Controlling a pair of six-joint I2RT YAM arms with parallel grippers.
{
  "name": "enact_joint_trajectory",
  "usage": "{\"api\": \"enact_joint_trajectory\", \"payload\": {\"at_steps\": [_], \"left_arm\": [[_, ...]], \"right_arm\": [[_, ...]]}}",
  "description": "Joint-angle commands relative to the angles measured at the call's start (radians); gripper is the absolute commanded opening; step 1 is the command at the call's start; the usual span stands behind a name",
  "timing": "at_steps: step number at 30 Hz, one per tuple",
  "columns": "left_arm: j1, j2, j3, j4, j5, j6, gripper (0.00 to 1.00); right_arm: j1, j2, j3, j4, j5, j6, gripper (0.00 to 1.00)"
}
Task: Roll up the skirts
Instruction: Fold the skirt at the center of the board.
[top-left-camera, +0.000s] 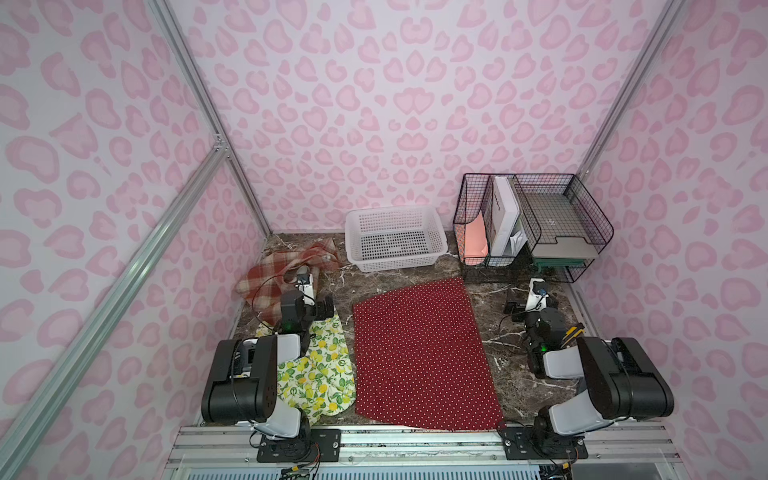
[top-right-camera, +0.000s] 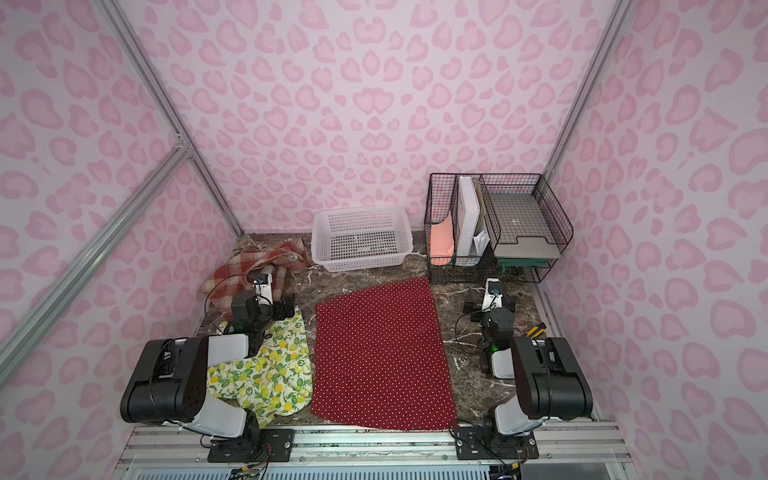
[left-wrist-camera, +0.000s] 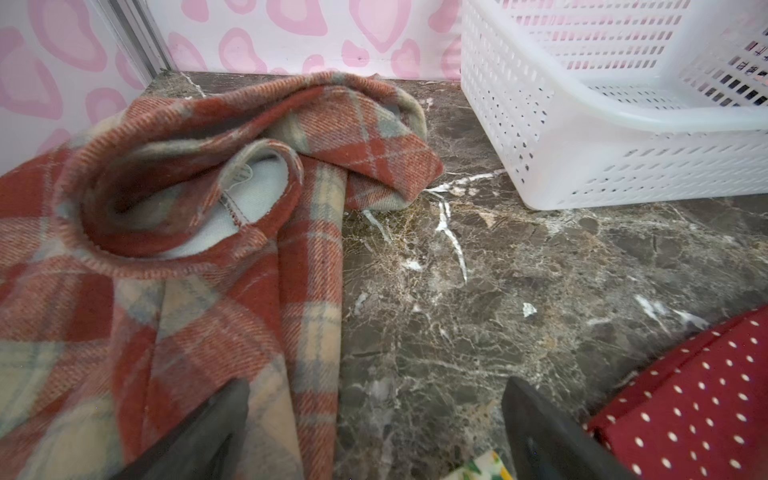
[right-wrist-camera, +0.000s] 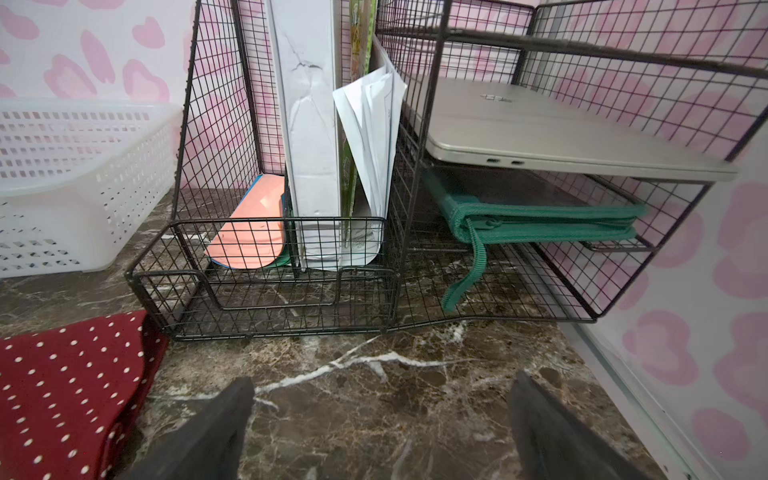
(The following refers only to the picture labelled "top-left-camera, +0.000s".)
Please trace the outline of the red polka dot skirt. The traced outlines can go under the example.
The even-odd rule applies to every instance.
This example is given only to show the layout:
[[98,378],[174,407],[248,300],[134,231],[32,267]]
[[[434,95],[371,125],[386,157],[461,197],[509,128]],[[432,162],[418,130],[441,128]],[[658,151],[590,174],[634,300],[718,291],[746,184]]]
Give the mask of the red polka dot skirt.
[[447,431],[493,430],[503,420],[465,284],[404,287],[353,308],[357,414]]

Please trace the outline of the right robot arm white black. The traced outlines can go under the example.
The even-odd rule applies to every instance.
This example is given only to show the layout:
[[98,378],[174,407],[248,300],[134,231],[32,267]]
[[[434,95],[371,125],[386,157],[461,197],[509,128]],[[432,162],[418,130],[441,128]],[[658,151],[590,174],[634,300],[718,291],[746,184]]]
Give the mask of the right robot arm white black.
[[517,305],[509,316],[524,325],[528,366],[536,377],[577,380],[584,390],[543,407],[530,425],[501,421],[497,431],[514,434],[509,444],[528,442],[539,450],[571,448],[583,435],[619,421],[668,417],[675,400],[671,387],[634,338],[604,340],[568,329],[559,309],[540,296],[531,309]]

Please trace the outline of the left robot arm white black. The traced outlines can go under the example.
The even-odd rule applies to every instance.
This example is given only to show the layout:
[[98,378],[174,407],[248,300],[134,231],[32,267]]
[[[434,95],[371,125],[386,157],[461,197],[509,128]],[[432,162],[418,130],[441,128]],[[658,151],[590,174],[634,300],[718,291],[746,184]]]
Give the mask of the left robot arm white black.
[[281,318],[273,334],[218,343],[201,399],[205,422],[244,422],[266,439],[279,443],[309,440],[307,415],[289,406],[278,394],[278,366],[305,357],[312,325],[335,313],[332,296],[312,303],[308,299],[298,289],[284,293]]

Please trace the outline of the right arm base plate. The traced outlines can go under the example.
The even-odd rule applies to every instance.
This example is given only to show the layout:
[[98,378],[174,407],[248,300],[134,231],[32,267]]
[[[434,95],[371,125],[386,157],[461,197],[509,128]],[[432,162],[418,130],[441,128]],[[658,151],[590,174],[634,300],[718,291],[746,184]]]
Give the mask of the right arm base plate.
[[533,426],[504,425],[497,430],[507,460],[565,460],[589,458],[583,437],[561,436]]

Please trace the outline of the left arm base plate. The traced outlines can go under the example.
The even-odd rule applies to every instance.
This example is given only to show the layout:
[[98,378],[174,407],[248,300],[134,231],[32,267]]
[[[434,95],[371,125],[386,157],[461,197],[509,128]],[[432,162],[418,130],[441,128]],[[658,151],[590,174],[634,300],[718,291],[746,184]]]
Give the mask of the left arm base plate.
[[303,463],[339,461],[342,431],[314,429],[302,431],[291,439],[262,439],[258,443],[256,461],[267,463]]

